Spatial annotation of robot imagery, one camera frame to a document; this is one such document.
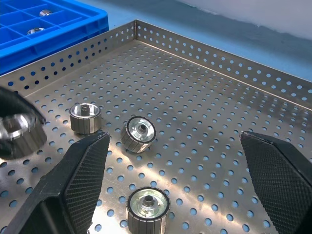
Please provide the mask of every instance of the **blue plastic crate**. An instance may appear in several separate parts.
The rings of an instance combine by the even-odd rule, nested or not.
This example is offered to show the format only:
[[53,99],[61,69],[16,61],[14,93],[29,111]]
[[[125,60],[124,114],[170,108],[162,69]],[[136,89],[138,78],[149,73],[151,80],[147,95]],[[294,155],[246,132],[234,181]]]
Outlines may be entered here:
[[1,0],[0,75],[106,31],[106,11],[74,0]]

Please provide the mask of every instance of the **white wall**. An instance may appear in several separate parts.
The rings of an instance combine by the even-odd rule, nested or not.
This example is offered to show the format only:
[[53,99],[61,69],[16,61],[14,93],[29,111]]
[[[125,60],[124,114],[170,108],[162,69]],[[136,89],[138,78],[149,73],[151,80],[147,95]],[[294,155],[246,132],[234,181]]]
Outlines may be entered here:
[[312,0],[179,0],[203,11],[312,39]]

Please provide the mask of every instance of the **perforated metal tray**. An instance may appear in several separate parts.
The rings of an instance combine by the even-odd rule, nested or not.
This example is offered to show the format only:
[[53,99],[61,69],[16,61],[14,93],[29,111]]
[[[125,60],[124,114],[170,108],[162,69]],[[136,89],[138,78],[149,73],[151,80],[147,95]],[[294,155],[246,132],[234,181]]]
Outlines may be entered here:
[[[0,159],[0,230],[82,137],[70,129],[68,110],[76,103],[98,105],[102,129],[112,136],[91,234],[129,233],[125,200],[149,185],[171,199],[169,234],[275,234],[239,132],[290,141],[312,161],[311,83],[141,21],[0,79],[42,111],[48,136],[32,156]],[[120,143],[132,115],[148,117],[157,129],[141,154]]]

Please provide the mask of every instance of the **floor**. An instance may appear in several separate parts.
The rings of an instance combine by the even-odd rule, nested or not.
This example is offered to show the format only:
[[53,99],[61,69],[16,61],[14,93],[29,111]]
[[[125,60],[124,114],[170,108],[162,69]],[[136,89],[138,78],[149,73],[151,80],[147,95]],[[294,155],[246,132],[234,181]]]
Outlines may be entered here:
[[312,81],[312,42],[209,14],[176,0],[79,0],[105,9],[110,29],[134,19]]

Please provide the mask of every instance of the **textured gripper pad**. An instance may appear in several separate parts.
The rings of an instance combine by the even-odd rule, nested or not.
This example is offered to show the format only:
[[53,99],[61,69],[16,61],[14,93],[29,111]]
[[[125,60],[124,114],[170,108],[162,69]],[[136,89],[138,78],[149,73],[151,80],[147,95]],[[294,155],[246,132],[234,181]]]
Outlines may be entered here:
[[108,144],[93,143],[85,152],[64,193],[75,234],[86,234],[101,192]]
[[290,143],[242,132],[255,193],[280,234],[312,232],[312,164]]

